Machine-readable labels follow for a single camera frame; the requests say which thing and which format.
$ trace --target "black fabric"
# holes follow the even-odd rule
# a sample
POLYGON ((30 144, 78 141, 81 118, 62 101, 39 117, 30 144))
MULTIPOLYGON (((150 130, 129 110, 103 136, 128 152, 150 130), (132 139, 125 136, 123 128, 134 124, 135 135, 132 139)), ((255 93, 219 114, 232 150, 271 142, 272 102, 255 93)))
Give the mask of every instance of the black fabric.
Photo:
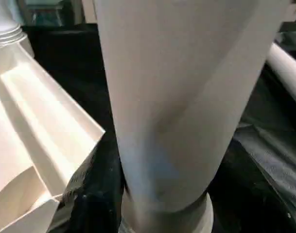
POLYGON ((124 190, 114 133, 106 132, 72 176, 49 233, 117 233, 124 190))
MULTIPOLYGON (((25 31, 36 60, 100 125, 114 130, 97 26, 25 31)), ((214 233, 296 232, 296 103, 268 67, 208 191, 214 233)), ((60 224, 60 232, 67 227, 60 224)))
POLYGON ((296 232, 296 103, 268 66, 209 193, 229 232, 296 232))

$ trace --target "white plastic part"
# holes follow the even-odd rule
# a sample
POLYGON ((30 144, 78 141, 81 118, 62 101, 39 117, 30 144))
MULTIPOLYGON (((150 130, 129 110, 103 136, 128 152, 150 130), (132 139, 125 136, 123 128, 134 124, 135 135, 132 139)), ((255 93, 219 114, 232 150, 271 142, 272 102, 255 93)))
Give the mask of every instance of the white plastic part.
POLYGON ((296 60, 273 43, 267 56, 267 62, 296 101, 296 60))
POLYGON ((96 2, 136 211, 183 210, 214 177, 290 1, 96 2))
POLYGON ((0 47, 0 232, 46 232, 58 197, 103 133, 20 43, 0 47))

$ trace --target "white rod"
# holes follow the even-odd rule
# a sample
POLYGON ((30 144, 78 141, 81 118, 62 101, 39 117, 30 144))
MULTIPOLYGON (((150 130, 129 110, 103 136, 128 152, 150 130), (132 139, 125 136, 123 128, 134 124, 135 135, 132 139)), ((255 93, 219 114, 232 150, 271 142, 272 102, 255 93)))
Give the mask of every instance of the white rod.
MULTIPOLYGON (((206 190, 288 4, 98 0, 111 106, 138 232, 167 232, 159 213, 181 211, 206 190)), ((168 231, 187 232, 174 226, 168 231)))
POLYGON ((296 101, 296 60, 273 43, 267 56, 267 62, 296 101))

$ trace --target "white cylindrical tube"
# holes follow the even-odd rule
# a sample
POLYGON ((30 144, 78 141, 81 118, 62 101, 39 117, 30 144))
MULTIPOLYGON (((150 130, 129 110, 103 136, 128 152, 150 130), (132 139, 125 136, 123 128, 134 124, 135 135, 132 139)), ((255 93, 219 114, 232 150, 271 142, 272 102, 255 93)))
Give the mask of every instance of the white cylindrical tube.
POLYGON ((12 43, 20 43, 24 49, 32 56, 33 50, 20 25, 12 18, 12 14, 7 6, 6 0, 0 0, 0 47, 12 43))
POLYGON ((296 101, 296 60, 273 43, 267 56, 267 62, 296 101))
MULTIPOLYGON (((136 217, 138 211, 176 213, 204 193, 288 4, 98 0, 111 106, 136 217)), ((137 221, 140 231, 151 230, 145 217, 137 221)))

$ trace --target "cylindrical base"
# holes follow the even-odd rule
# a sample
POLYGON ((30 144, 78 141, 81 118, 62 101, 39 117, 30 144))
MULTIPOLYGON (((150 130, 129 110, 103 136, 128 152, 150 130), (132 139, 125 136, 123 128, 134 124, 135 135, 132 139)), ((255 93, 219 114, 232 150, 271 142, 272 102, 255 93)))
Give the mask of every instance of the cylindrical base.
POLYGON ((120 233, 211 233, 213 226, 213 207, 208 193, 175 213, 151 213, 135 209, 125 193, 122 216, 120 233))

